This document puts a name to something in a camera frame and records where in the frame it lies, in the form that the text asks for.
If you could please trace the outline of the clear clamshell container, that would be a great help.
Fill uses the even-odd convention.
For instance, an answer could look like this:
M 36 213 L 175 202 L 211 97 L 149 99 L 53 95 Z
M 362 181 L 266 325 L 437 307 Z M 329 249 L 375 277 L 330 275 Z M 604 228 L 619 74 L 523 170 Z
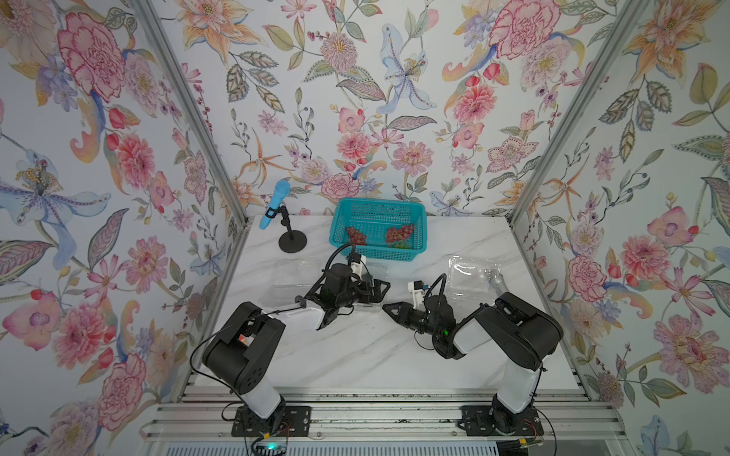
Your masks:
M 500 297 L 489 283 L 491 271 L 502 273 L 499 263 L 486 258 L 454 255 L 449 258 L 448 266 L 446 293 L 450 298 L 491 304 Z
M 293 307 L 320 276 L 321 266 L 315 260 L 278 260 L 263 303 L 274 309 Z

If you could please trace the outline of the teal plastic mesh basket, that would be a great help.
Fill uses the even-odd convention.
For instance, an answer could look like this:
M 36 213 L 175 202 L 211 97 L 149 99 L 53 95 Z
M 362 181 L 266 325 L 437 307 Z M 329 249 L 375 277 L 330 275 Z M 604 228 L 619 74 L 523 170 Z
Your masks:
M 406 242 L 411 250 L 397 249 L 385 241 L 390 227 L 414 224 L 414 233 Z M 374 260 L 412 261 L 427 250 L 427 213 L 420 203 L 387 201 L 387 199 L 342 199 L 336 208 L 330 229 L 330 244 L 340 247 L 348 242 L 347 227 L 355 227 L 367 236 L 366 245 L 357 245 L 357 252 Z

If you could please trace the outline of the red grape bunch back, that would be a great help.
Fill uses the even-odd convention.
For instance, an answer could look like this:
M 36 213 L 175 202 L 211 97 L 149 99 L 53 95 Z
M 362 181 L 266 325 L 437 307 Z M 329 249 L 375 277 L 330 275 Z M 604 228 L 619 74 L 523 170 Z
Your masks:
M 387 244 L 405 244 L 414 233 L 414 224 L 404 224 L 400 227 L 390 227 L 386 231 L 385 241 Z

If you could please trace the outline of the red grape bunch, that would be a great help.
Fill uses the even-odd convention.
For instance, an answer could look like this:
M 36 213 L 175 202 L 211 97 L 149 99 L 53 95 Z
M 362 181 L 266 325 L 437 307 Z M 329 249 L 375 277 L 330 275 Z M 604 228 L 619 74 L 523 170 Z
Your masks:
M 346 234 L 347 234 L 349 240 L 351 241 L 351 243 L 353 243 L 355 245 L 366 245 L 367 244 L 367 236 L 355 227 L 347 227 Z
M 404 224 L 400 227 L 390 227 L 386 231 L 385 241 L 387 244 L 405 244 L 414 233 L 414 224 Z

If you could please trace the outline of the red grape bunch front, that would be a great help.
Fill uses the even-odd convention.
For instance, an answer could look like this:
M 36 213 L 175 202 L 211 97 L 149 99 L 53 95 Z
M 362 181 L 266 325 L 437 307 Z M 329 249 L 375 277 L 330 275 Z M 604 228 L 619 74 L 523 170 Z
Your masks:
M 355 245 L 366 245 L 367 244 L 367 236 L 355 227 L 347 227 L 346 234 L 347 234 L 349 240 L 351 241 L 351 243 L 353 243 Z

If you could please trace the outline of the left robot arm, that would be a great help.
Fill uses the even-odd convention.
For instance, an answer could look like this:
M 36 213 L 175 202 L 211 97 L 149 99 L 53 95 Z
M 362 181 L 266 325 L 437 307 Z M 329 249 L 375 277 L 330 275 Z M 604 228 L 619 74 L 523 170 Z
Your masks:
M 292 305 L 264 310 L 250 301 L 240 304 L 205 341 L 205 377 L 226 386 L 256 419 L 280 418 L 285 399 L 266 372 L 285 330 L 322 330 L 357 304 L 382 303 L 390 289 L 391 283 L 372 274 L 366 256 L 346 243 L 329 256 L 315 283 Z

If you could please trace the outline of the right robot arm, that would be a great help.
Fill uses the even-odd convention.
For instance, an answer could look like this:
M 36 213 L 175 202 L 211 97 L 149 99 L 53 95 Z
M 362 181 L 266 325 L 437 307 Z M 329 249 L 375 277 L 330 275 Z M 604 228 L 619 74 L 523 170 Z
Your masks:
M 481 303 L 475 311 L 456 321 L 448 304 L 448 276 L 440 275 L 430 286 L 411 284 L 412 303 L 385 304 L 382 310 L 399 326 L 431 336 L 433 351 L 447 360 L 458 360 L 488 343 L 505 353 L 508 363 L 502 384 L 492 402 L 464 406 L 457 426 L 470 436 L 526 436 L 544 434 L 534 406 L 544 360 L 553 355 L 564 337 L 553 317 L 512 294 L 500 273 L 490 276 L 500 295 L 494 303 Z

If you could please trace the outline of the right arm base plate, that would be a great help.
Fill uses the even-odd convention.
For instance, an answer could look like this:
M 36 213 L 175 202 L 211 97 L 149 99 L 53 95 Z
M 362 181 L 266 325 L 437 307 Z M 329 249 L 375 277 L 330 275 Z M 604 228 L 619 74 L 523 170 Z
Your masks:
M 538 411 L 528 407 L 520 413 L 489 405 L 463 406 L 457 426 L 469 437 L 526 437 L 545 434 Z

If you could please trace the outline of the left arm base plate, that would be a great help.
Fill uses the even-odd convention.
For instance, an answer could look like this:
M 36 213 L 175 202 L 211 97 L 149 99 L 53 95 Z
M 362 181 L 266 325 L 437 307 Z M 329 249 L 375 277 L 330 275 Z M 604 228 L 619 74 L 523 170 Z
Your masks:
M 268 418 L 261 418 L 248 407 L 237 409 L 231 435 L 237 438 L 308 437 L 312 423 L 312 408 L 279 406 Z

